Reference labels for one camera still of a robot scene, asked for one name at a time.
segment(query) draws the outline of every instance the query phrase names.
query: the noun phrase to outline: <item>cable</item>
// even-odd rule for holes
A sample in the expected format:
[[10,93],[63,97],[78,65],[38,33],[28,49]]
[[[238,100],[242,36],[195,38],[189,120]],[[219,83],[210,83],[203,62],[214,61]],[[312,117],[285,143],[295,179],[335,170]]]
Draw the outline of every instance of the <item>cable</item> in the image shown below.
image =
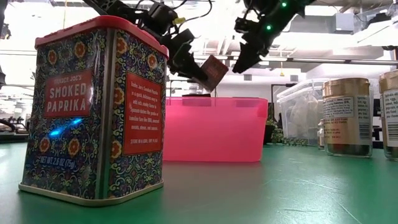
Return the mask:
[[354,15],[359,19],[359,21],[361,21],[361,22],[366,22],[366,21],[363,21],[363,20],[360,18],[359,15],[357,15],[357,14],[354,14]]
[[246,12],[244,12],[243,19],[245,19],[246,16],[248,16],[249,11],[250,11],[251,8],[252,8],[253,2],[254,2],[253,0],[250,0],[249,7],[248,7],[248,9],[246,10]]
[[329,3],[325,2],[325,1],[322,1],[322,0],[317,0],[317,2],[323,3],[323,4],[325,4],[325,5],[329,6],[329,7],[334,7],[336,9],[337,13],[340,12],[340,10],[338,10],[338,8],[336,6],[334,6],[334,5],[332,5],[332,4],[329,4]]
[[63,10],[63,26],[62,26],[62,29],[65,28],[65,22],[67,21],[67,7],[68,7],[68,0],[65,0],[65,8]]
[[394,5],[394,3],[392,3],[391,5],[390,5],[390,7],[388,7],[388,9],[387,9],[387,13],[389,13],[390,12],[390,10],[391,10],[391,8],[392,8],[392,6]]
[[144,0],[139,0],[138,2],[137,2],[137,4],[136,4],[136,9],[138,9],[138,6],[143,2]]
[[172,9],[173,9],[173,10],[178,9],[179,7],[183,6],[187,1],[188,1],[188,0],[183,0],[183,1],[181,2],[181,4],[179,4],[179,5],[176,6],[176,7],[173,7]]
[[188,21],[192,21],[192,20],[194,20],[194,19],[199,19],[199,18],[203,18],[203,17],[207,16],[207,15],[211,12],[211,10],[213,9],[213,3],[211,2],[211,0],[208,0],[208,2],[209,2],[209,4],[210,4],[210,8],[209,8],[209,11],[208,11],[208,12],[206,12],[205,14],[203,14],[203,15],[201,15],[201,16],[196,16],[196,17],[187,19],[185,22],[181,23],[181,24],[178,26],[178,29],[180,29],[181,26],[184,25],[184,24],[185,24],[186,22],[188,22]]
[[169,30],[167,31],[167,35],[174,35],[174,34],[178,34],[178,33],[180,33],[180,30],[178,29],[178,27],[176,25],[170,27]]

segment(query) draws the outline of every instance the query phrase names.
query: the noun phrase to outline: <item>ceiling light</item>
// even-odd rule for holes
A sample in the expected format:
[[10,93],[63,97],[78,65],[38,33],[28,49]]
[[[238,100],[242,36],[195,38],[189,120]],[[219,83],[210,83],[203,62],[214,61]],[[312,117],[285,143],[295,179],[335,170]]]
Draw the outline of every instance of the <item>ceiling light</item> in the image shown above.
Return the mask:
[[263,61],[268,61],[268,62],[286,62],[287,58],[283,57],[261,57],[260,59]]
[[340,62],[344,63],[345,60],[342,59],[322,59],[322,58],[293,58],[294,62],[319,62],[319,63],[332,63],[332,62]]
[[195,59],[196,63],[205,63],[206,60],[205,59]]
[[261,61],[261,62],[259,62],[259,65],[269,65],[269,62],[268,61]]
[[217,59],[220,59],[220,60],[226,60],[226,59],[228,59],[228,57],[227,56],[215,56]]
[[207,55],[194,55],[193,57],[195,59],[207,59],[209,56],[207,56]]
[[351,63],[364,65],[398,65],[394,60],[352,60]]

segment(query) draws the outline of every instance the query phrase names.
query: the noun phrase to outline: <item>metal lid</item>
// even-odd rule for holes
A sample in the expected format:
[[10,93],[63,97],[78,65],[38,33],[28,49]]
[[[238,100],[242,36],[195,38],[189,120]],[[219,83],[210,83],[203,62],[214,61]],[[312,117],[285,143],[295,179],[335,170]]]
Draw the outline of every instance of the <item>metal lid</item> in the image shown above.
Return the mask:
[[340,78],[330,80],[322,85],[323,97],[369,95],[369,80],[367,78]]
[[380,93],[395,88],[398,88],[398,70],[386,72],[379,76]]

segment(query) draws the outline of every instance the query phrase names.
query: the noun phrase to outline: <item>red tin lid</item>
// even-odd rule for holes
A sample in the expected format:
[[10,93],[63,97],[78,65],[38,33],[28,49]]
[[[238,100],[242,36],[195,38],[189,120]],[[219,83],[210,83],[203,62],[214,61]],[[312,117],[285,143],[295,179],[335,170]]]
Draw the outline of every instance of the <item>red tin lid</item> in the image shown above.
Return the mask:
[[86,22],[82,22],[69,28],[58,30],[44,37],[36,38],[35,48],[40,45],[54,42],[73,34],[77,34],[79,32],[94,29],[97,27],[107,27],[124,30],[142,40],[143,42],[149,44],[160,53],[164,54],[167,58],[169,57],[169,50],[167,49],[167,47],[160,45],[159,42],[146,31],[141,30],[131,22],[117,16],[98,16],[94,19],[90,19]]

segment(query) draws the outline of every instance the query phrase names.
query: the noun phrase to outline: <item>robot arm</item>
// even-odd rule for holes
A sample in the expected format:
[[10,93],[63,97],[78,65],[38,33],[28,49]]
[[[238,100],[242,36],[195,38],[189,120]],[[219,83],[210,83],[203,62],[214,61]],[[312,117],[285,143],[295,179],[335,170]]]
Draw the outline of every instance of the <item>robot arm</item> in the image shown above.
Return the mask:
[[[243,0],[248,9],[243,18],[235,20],[235,31],[243,34],[241,53],[233,68],[233,72],[241,73],[261,61],[265,57],[274,39],[283,31],[287,24],[298,14],[305,16],[305,6],[315,0]],[[246,19],[249,11],[257,14],[258,22]]]
[[[305,6],[315,0],[243,0],[247,11],[243,18],[235,21],[235,31],[243,34],[246,41],[241,43],[241,53],[233,68],[233,72],[242,73],[265,57],[274,39],[282,32],[294,15],[304,17]],[[190,43],[194,40],[192,33],[186,29],[179,33],[175,25],[177,13],[162,3],[155,2],[151,9],[143,11],[131,9],[119,0],[84,0],[100,14],[119,16],[137,24],[141,29],[152,34],[170,52],[168,66],[172,73],[187,78],[206,81],[207,74],[195,63],[193,54],[188,53]],[[257,14],[258,22],[246,19],[249,11]],[[171,28],[176,36],[166,34]]]
[[170,60],[167,65],[171,73],[181,77],[194,78],[206,82],[208,75],[195,63],[189,53],[190,43],[195,39],[186,29],[179,32],[177,13],[165,4],[154,2],[149,11],[131,8],[119,0],[84,0],[100,15],[118,16],[148,32],[169,49]]

